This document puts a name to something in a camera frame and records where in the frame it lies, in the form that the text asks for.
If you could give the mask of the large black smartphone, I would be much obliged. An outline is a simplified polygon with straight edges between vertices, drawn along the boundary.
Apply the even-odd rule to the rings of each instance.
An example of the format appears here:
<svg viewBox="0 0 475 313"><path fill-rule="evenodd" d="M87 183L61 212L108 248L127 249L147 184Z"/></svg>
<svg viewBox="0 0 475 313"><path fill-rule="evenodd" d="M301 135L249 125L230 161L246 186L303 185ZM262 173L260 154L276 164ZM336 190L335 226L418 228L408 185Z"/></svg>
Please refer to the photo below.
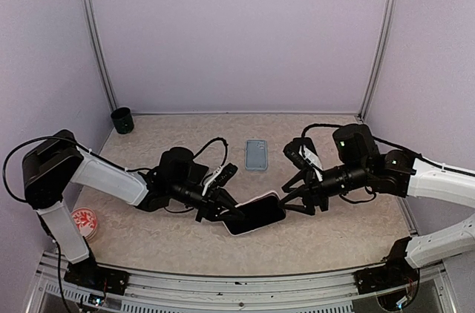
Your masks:
<svg viewBox="0 0 475 313"><path fill-rule="evenodd" d="M293 139L298 161L301 164L321 165L313 141L309 137L296 137Z"/></svg>

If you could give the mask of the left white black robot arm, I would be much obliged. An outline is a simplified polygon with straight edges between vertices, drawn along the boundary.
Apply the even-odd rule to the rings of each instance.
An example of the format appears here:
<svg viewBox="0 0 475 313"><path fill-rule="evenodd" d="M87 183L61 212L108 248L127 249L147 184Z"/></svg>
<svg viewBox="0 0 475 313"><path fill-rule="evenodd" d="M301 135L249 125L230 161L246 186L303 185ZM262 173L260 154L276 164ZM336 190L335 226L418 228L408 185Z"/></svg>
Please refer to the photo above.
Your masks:
<svg viewBox="0 0 475 313"><path fill-rule="evenodd" d="M22 160L24 198L87 286L98 286L104 271L96 264L64 202L63 191L70 183L101 191L145 212L166 208L175 200L195 209L198 222L245 217L224 188L237 171L233 164L208 174L208 167L197 164L192 151L173 147L161 155L158 166L131 170L83 147L68 130L38 138L37 142Z"/></svg>

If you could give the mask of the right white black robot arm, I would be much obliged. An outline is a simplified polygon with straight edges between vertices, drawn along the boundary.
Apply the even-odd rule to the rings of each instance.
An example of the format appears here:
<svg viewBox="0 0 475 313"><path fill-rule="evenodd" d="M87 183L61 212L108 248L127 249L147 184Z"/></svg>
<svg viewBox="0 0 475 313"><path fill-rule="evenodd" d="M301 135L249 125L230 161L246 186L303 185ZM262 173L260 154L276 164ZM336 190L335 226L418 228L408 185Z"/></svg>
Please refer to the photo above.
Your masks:
<svg viewBox="0 0 475 313"><path fill-rule="evenodd" d="M331 197L342 200L363 188L368 194L431 198L474 207L474 172L433 162L404 146L383 154L381 139L365 124L332 125L340 166L323 170L312 140L305 134L284 148L298 173L283 185L280 206L313 215L326 211ZM374 291L416 279L420 268L474 249L474 218L424 236L395 241L384 265L355 273L361 291Z"/></svg>

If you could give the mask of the light blue phone case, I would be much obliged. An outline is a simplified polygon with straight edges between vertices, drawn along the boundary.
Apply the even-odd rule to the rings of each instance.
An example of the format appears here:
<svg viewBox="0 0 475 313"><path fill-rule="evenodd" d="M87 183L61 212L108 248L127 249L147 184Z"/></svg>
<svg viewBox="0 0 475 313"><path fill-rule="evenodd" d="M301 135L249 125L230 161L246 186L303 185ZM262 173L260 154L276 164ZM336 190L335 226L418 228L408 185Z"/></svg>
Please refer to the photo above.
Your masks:
<svg viewBox="0 0 475 313"><path fill-rule="evenodd" d="M245 150L247 171L266 171L268 168L267 143L262 139L248 139Z"/></svg>

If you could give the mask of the dark green cup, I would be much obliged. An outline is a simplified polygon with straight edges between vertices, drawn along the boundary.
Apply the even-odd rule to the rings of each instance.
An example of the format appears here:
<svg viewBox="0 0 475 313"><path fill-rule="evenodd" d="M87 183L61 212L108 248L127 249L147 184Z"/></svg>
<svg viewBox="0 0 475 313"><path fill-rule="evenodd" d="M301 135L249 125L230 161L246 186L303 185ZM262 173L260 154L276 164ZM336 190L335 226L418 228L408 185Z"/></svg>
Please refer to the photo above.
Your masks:
<svg viewBox="0 0 475 313"><path fill-rule="evenodd" d="M134 129L134 120L130 108L121 107L112 111L111 120L118 134L129 134Z"/></svg>

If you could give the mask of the red white round dish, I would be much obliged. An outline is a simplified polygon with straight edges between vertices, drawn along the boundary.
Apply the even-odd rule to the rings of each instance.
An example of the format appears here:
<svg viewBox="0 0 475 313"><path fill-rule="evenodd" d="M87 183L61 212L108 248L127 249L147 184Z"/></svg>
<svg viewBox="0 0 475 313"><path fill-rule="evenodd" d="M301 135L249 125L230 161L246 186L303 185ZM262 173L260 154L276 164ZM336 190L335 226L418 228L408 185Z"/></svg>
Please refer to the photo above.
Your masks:
<svg viewBox="0 0 475 313"><path fill-rule="evenodd" d="M98 218L90 208L78 208L71 213L79 233L86 239L92 239L98 229Z"/></svg>

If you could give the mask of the front aluminium rail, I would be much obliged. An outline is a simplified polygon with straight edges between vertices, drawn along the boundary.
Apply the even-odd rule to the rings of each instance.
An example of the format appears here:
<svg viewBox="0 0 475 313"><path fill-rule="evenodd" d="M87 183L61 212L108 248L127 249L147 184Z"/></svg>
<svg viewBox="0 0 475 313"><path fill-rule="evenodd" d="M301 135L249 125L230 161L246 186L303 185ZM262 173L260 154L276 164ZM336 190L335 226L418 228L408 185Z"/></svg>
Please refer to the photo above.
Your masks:
<svg viewBox="0 0 475 313"><path fill-rule="evenodd" d="M357 312L357 300L370 300L379 309L377 298L402 289L400 286L381 293L358 293L354 272L376 268L381 263L262 277L173 274L100 265L129 273L124 295L106 293L105 302L97 307L88 304L88 298L100 292L64 282L64 295L72 309L83 302L84 312ZM57 254L44 251L20 312L40 312L48 295L59 298L54 308L62 310L57 278ZM441 263L421 269L419 285L416 299L402 312L462 312Z"/></svg>

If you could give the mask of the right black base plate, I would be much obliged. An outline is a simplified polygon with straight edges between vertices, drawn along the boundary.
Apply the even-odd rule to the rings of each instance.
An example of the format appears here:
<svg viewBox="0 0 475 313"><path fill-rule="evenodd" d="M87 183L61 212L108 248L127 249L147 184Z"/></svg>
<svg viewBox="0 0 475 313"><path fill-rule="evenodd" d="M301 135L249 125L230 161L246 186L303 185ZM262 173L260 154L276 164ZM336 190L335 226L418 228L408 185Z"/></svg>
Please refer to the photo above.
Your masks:
<svg viewBox="0 0 475 313"><path fill-rule="evenodd" d="M353 276L358 293L369 294L415 283L420 278L420 270L399 257L388 258L381 266L355 271Z"/></svg>

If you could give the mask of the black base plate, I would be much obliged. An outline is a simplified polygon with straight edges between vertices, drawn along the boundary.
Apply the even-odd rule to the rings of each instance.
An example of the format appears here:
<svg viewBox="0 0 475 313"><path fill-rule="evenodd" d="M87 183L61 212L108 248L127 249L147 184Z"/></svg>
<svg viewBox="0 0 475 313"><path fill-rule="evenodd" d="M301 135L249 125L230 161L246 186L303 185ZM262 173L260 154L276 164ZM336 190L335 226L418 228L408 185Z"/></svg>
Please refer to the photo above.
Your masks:
<svg viewBox="0 0 475 313"><path fill-rule="evenodd" d="M79 263L69 263L64 280L105 294L124 295L129 277L130 274L126 271L99 266L88 258Z"/></svg>
<svg viewBox="0 0 475 313"><path fill-rule="evenodd" d="M399 257L388 258L381 266L355 271L353 276L358 293L369 294L415 283L420 278L420 270Z"/></svg>

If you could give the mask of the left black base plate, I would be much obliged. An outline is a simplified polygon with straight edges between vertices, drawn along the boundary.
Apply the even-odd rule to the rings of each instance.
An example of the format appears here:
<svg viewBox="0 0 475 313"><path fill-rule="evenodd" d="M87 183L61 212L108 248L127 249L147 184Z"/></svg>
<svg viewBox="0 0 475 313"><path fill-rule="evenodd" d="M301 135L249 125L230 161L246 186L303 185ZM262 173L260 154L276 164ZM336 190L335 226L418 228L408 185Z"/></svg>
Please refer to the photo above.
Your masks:
<svg viewBox="0 0 475 313"><path fill-rule="evenodd" d="M69 263L64 280L105 294L124 295L129 277L130 274L126 271L99 266L88 258L79 263Z"/></svg>

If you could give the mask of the right aluminium frame post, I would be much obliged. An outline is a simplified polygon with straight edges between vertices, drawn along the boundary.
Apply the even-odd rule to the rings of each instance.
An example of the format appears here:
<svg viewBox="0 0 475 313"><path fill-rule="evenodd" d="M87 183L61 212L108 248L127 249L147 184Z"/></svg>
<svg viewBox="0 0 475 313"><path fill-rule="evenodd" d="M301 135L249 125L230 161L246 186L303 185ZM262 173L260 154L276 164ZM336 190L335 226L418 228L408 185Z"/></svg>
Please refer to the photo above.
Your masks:
<svg viewBox="0 0 475 313"><path fill-rule="evenodd" d="M368 80L361 107L358 112L358 118L362 122L365 122L365 120L367 119L370 112L370 106L376 94L376 88L381 74L381 68L384 62L384 55L387 49L387 43L390 38L390 31L393 23L394 10L396 9L396 2L397 0L385 0L384 3L382 22L379 31L378 41L376 44L376 53L373 58L372 66L370 69L370 78Z"/></svg>

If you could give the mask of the aluminium frame post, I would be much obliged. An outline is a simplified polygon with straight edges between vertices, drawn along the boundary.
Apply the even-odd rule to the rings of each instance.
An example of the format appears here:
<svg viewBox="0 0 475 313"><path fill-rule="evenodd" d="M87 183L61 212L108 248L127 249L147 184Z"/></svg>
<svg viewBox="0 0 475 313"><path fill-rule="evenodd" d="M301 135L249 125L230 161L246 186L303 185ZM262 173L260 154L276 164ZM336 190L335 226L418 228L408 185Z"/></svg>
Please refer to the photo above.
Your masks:
<svg viewBox="0 0 475 313"><path fill-rule="evenodd" d="M91 47L94 52L94 58L99 71L100 81L102 83L110 111L115 111L118 108L117 98L112 85L111 77L108 73L105 56L100 41L99 29L97 27L94 13L94 3L93 0L82 0L82 4L85 13L88 34L91 41Z"/></svg>
<svg viewBox="0 0 475 313"><path fill-rule="evenodd" d="M381 74L381 68L384 62L384 55L387 49L387 43L390 38L390 31L393 23L394 10L396 9L396 2L397 0L385 0L384 3L382 22L379 31L378 41L376 44L376 53L373 58L372 66L370 69L370 78L368 80L361 107L358 112L358 118L362 122L365 122L365 120L367 119L370 112L370 106L376 94L376 88Z"/></svg>

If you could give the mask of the left aluminium frame post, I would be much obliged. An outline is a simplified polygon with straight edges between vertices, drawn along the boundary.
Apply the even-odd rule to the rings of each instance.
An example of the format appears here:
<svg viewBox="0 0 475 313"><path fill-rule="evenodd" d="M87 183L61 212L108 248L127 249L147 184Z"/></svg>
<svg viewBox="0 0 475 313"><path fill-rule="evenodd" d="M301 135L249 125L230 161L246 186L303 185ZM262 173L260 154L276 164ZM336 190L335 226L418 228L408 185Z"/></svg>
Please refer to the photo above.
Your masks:
<svg viewBox="0 0 475 313"><path fill-rule="evenodd" d="M94 13L94 3L93 0L82 0L82 4L85 13L88 34L91 41L91 47L94 52L94 58L99 71L100 81L102 83L110 111L115 111L118 108L117 98L112 85L111 77L108 73L105 56L100 41L99 29L97 27Z"/></svg>

